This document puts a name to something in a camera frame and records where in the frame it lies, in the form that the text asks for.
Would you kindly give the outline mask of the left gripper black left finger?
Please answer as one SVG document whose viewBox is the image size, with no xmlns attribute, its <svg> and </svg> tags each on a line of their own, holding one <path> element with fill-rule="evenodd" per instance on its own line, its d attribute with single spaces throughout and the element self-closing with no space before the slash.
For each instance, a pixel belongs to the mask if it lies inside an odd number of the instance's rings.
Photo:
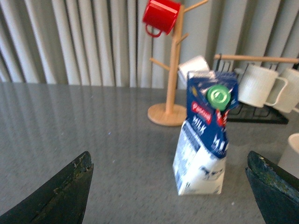
<svg viewBox="0 0 299 224">
<path fill-rule="evenodd" d="M 94 164 L 83 152 L 50 180 L 1 215 L 2 224 L 80 224 L 83 222 Z"/>
</svg>

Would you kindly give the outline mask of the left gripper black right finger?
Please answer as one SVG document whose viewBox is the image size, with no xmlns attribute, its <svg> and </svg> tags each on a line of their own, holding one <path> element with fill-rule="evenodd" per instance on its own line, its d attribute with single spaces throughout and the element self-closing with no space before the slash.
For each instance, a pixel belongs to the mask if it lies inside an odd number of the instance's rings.
<svg viewBox="0 0 299 224">
<path fill-rule="evenodd" d="M 299 179 L 255 151 L 247 157 L 245 173 L 267 224 L 299 222 Z"/>
</svg>

